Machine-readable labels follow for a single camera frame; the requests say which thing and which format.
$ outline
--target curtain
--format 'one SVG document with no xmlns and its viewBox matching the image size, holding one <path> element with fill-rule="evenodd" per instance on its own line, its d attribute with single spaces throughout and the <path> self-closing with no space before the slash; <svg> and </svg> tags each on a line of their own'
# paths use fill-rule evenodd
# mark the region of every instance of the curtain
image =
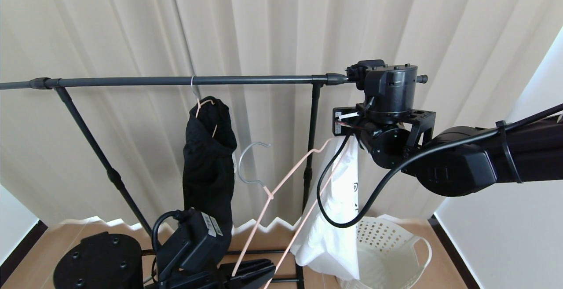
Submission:
<svg viewBox="0 0 563 289">
<path fill-rule="evenodd" d="M 563 24 L 563 0 L 0 0 L 1 82 L 36 77 L 343 73 L 359 60 L 411 63 L 427 84 L 415 107 L 452 125 L 505 118 Z M 149 222 L 182 207 L 190 86 L 69 89 Z M 229 107 L 243 171 L 274 187 L 306 153 L 311 86 L 201 86 Z M 322 88 L 316 144 L 332 108 L 362 102 L 353 84 Z M 1 92 L 0 175 L 47 224 L 97 215 L 135 223 L 53 91 Z M 314 173 L 322 157 L 315 156 Z M 360 201 L 384 175 L 362 153 Z M 301 213 L 303 167 L 265 223 Z M 256 218 L 263 190 L 237 181 L 235 225 Z M 428 218 L 442 197 L 398 174 L 373 212 Z"/>
</svg>

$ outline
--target brown floor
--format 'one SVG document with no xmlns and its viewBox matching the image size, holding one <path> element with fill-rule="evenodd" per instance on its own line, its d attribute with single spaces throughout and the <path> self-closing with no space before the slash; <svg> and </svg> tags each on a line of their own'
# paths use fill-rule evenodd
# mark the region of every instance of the brown floor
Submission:
<svg viewBox="0 0 563 289">
<path fill-rule="evenodd" d="M 414 286 L 415 289 L 458 289 L 466 288 L 461 276 L 448 257 L 444 247 L 436 237 L 432 227 L 426 221 L 402 221 L 405 229 L 424 237 L 432 245 L 432 261 L 420 280 Z M 50 227 L 32 250 L 23 259 L 22 263 L 6 281 L 3 289 L 52 289 L 52 273 L 62 255 L 72 247 L 78 245 L 84 237 L 109 231 L 110 233 L 121 233 L 135 237 L 143 249 L 150 248 L 150 239 L 141 230 L 132 230 L 124 223 L 109 226 L 103 221 L 91 219 L 81 223 L 64 223 L 57 227 Z M 161 232 L 160 239 L 164 241 L 170 236 L 171 230 Z M 240 250 L 247 239 L 249 229 L 233 237 L 231 250 Z M 268 233 L 257 231 L 249 249 L 284 249 L 292 237 L 292 231 L 283 225 L 274 225 Z M 416 247 L 417 254 L 421 260 L 426 260 L 428 251 L 424 245 Z M 280 254 L 272 255 L 247 255 L 246 259 L 268 258 L 278 263 Z M 143 274 L 150 275 L 152 256 L 143 257 Z M 224 263 L 236 261 L 236 256 L 227 256 Z M 305 267 L 305 287 L 307 289 L 339 289 L 335 277 L 323 275 Z M 289 255 L 278 270 L 276 277 L 292 277 L 295 275 L 294 259 Z M 272 289 L 293 289 L 294 283 L 273 283 Z"/>
</svg>

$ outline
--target white plastic basket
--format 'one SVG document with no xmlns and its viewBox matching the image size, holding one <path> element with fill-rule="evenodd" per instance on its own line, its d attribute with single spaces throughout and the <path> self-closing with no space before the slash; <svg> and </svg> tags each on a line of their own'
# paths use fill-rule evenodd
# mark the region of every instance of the white plastic basket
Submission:
<svg viewBox="0 0 563 289">
<path fill-rule="evenodd" d="M 360 279 L 338 279 L 342 289 L 408 289 L 418 281 L 432 258 L 432 248 L 426 239 L 378 217 L 364 217 L 358 223 L 356 240 Z M 423 265 L 419 265 L 414 250 L 414 244 L 420 240 L 428 247 L 428 259 Z"/>
</svg>

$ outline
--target black garment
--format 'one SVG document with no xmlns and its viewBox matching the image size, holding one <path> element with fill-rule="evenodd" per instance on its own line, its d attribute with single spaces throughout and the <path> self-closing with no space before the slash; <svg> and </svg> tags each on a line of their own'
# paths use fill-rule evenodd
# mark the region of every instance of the black garment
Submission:
<svg viewBox="0 0 563 289">
<path fill-rule="evenodd" d="M 183 204 L 202 211 L 217 220 L 223 233 L 223 243 L 213 256 L 215 263 L 223 258 L 231 244 L 233 215 L 231 199 L 235 185 L 232 154 L 237 140 L 231 129 L 229 108 L 214 97 L 199 110 L 190 110 L 186 126 L 186 146 L 183 148 Z M 217 125 L 215 136 L 211 137 Z"/>
</svg>

